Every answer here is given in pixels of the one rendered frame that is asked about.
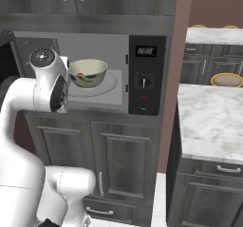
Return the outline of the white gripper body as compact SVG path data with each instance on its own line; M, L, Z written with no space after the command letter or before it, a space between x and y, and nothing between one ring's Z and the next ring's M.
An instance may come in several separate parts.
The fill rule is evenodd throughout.
M66 56L61 56L61 64L60 64L60 74L64 77L68 77L68 59Z

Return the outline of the cream bowl with dark pattern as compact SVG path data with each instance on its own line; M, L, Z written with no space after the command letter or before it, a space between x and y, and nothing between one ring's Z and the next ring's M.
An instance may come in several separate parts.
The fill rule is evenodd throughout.
M96 59L82 59L69 64L72 82L81 88L94 88L103 81L108 65Z

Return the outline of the black microwave door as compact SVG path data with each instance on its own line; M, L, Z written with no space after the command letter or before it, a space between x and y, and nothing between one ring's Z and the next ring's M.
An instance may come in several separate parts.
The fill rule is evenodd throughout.
M19 76L11 41L12 34L0 30L0 85L10 76Z

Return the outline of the dark grey base cupboard door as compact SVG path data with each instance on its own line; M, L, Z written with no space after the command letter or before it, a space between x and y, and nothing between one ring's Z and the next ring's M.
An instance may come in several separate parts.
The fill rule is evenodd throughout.
M37 156L45 165L72 166L96 172L88 121L27 115Z
M159 160L160 130L117 123L91 124L98 177L103 172L103 197L151 205Z

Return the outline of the black and grey microwave oven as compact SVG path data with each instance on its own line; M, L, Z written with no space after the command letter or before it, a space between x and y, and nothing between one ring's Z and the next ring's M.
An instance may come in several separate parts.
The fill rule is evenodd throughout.
M16 31L14 35L34 47L52 44L70 63L84 59L107 63L107 71L98 86L69 85L69 108L159 114L166 37L26 31Z

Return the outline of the dark grey island cupboard door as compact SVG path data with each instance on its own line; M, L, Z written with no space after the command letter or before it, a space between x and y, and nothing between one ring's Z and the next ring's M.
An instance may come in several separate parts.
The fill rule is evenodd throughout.
M180 227L243 227L243 183L208 177L181 178Z

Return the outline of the dark grey cupboard run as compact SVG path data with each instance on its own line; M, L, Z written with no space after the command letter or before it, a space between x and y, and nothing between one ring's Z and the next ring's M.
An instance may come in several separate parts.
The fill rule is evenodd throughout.
M181 84L210 85L218 73L243 77L243 45L186 44Z

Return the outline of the dark grey island drawer front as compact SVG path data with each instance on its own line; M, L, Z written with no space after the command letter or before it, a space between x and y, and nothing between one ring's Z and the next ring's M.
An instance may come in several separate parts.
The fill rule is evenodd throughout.
M241 168L241 173L232 174L218 171L216 166L221 165L225 168ZM243 181L243 165L218 162L218 161L201 161L181 158L179 161L178 172L181 174L199 175L203 177L223 178L227 180Z

